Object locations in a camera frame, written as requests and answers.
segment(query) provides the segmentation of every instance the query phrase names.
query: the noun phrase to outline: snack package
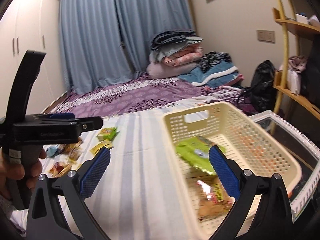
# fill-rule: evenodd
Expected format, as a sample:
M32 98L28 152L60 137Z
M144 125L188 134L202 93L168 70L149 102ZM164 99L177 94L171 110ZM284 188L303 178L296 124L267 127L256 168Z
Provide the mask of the snack package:
M54 177L59 178L59 177L62 177L63 175L66 175L69 171L71 171L71 168L72 168L72 164L70 163Z
M69 160L73 161L73 162L77 161L79 159L81 153L82 152L79 148L73 148L71 150L71 152L69 153Z
M100 142L99 144L97 144L95 147L93 147L90 152L93 154L93 155L96 155L98 153L98 151L102 148L102 147L106 147L108 149L112 149L113 148L113 145L112 143L108 140L108 139L105 139L104 141Z
M45 153L47 157L53 157L56 154L61 154L63 152L64 144L55 144L51 145L47 148Z
M97 138L99 141L104 141L106 139L109 141L112 141L114 139L114 137L116 136L116 133L117 133L116 127L103 128L98 133Z
M82 139L79 137L77 143L64 144L63 146L63 154L69 155L69 161L74 163L78 160L80 155L82 154L80 145L83 143Z
M49 173L52 174L52 177L55 177L67 166L68 165L64 162L56 162L49 170Z
M228 196L219 178L205 176L195 180L196 194L199 197L198 219L211 219L228 213L233 200Z
M196 169L209 175L216 175L208 158L209 150L213 145L215 144L206 138L197 136L180 141L176 145L176 152L183 160ZM224 147L219 146L219 148L223 153L226 153Z

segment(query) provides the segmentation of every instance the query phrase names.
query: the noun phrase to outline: black bag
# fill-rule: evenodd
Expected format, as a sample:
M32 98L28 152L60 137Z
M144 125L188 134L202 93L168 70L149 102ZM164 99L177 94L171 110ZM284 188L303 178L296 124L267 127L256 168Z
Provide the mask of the black bag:
M239 98L249 98L249 102L258 112L273 110L276 103L277 90L273 87L275 67L271 61L261 63L254 72L251 87L241 93Z
M320 108L320 35L315 35L305 71L301 73L301 95Z

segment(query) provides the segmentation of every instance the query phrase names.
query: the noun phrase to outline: white wardrobe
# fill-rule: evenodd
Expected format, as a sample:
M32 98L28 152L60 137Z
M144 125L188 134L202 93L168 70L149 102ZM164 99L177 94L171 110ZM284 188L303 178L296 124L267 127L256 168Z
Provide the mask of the white wardrobe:
M45 52L27 114L42 112L66 92L60 63L59 0L13 0L0 21L0 117L28 49Z

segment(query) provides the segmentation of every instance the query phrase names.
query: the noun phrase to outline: metal screw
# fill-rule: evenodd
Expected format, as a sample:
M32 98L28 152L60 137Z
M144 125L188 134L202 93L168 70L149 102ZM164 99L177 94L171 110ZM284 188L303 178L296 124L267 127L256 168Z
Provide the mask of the metal screw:
M46 175L45 175L45 174L40 174L40 175L39 175L39 177L38 177L38 179L39 179L39 180L44 180L44 179L45 179L45 177L46 177Z
M275 173L273 176L275 176L276 179L281 179L281 175L279 173Z
M71 170L68 172L68 177L73 177L76 174L76 171Z
M252 171L250 171L250 170L244 170L243 173L246 176L251 176L252 175Z

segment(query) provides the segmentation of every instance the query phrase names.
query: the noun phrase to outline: plastic laundry basket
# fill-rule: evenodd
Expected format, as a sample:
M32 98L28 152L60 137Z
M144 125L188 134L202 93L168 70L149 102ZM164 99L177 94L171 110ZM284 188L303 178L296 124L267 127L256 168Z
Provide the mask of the plastic laundry basket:
M170 158L181 204L186 205L186 213L189 212L186 215L193 218L204 239L213 234L224 216L204 221L196 219L199 199L194 182L189 178L204 174L174 154L179 141L203 136L225 147L226 157L235 160L242 169L250 169L255 175L265 177L280 173L288 193L301 179L300 165L284 147L230 103L218 102L168 113L164 116L164 124L172 143ZM247 219L255 214L259 201L260 196L256 196Z

